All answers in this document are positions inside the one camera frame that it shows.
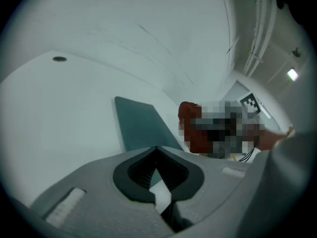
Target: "ceiling light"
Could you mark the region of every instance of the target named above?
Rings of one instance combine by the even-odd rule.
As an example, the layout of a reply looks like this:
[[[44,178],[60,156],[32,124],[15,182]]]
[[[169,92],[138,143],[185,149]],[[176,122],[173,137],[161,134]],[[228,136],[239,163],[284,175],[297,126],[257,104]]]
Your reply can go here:
[[[297,74],[296,70],[294,70],[293,68],[290,69],[287,74],[289,75],[289,77],[290,77],[293,81],[295,81],[295,80],[298,78],[298,74]]]

